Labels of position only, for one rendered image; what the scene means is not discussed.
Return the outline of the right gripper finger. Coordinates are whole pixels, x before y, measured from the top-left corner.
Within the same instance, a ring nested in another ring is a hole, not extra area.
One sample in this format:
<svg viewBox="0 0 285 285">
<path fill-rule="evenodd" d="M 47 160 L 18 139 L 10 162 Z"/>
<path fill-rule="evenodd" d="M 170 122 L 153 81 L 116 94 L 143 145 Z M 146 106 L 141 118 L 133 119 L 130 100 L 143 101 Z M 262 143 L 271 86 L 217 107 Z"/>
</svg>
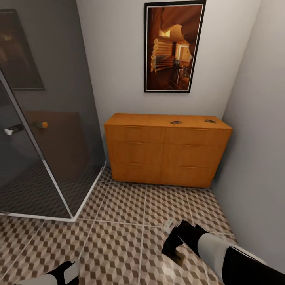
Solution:
<svg viewBox="0 0 285 285">
<path fill-rule="evenodd" d="M 165 255 L 168 255 L 168 250 L 165 248 L 165 247 L 163 247 L 163 249 L 161 250 L 161 252 L 163 253 L 163 254 L 165 254 Z"/>
</svg>

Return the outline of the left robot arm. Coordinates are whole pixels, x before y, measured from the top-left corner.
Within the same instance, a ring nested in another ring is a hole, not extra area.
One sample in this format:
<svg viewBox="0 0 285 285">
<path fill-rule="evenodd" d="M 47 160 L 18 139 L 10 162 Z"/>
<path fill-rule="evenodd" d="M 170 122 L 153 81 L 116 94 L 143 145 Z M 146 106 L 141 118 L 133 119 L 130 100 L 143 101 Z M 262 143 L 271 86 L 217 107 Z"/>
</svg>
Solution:
<svg viewBox="0 0 285 285">
<path fill-rule="evenodd" d="M 11 285 L 78 285 L 78 260 L 66 261 L 55 270 L 36 279 L 21 280 Z"/>
</svg>

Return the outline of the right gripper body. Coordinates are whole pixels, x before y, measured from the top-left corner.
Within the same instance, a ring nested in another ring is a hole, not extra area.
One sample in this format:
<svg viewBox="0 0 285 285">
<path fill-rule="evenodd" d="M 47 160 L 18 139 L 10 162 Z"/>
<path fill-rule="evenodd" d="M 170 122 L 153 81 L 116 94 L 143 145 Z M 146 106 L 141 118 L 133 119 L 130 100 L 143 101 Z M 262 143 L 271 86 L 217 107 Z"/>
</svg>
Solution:
<svg viewBox="0 0 285 285">
<path fill-rule="evenodd" d="M 167 239 L 166 239 L 166 241 L 165 241 L 165 243 L 164 243 L 164 245 L 163 245 L 163 247 L 165 247 L 165 248 L 168 250 L 168 252 L 169 252 L 170 254 L 173 254 L 174 251 L 175 251 L 175 249 L 176 249 L 176 247 L 180 246 L 180 244 L 178 244 L 178 243 L 174 240 L 173 233 L 174 233 L 175 228 L 177 228 L 177 227 L 174 227 L 174 228 L 172 229 L 170 235 L 167 237 Z"/>
</svg>

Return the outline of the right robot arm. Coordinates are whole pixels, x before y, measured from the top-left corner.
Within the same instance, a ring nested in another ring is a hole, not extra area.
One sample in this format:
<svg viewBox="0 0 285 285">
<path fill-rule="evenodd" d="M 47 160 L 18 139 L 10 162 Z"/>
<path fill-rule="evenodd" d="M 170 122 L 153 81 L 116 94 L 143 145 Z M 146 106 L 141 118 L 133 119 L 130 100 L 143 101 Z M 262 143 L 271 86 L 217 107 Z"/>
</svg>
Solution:
<svg viewBox="0 0 285 285">
<path fill-rule="evenodd" d="M 215 273 L 222 285 L 285 285 L 285 274 L 268 267 L 242 247 L 184 220 L 171 229 L 173 221 L 169 218 L 162 227 L 167 233 L 163 254 L 173 254 L 176 247 L 185 244 Z"/>
</svg>

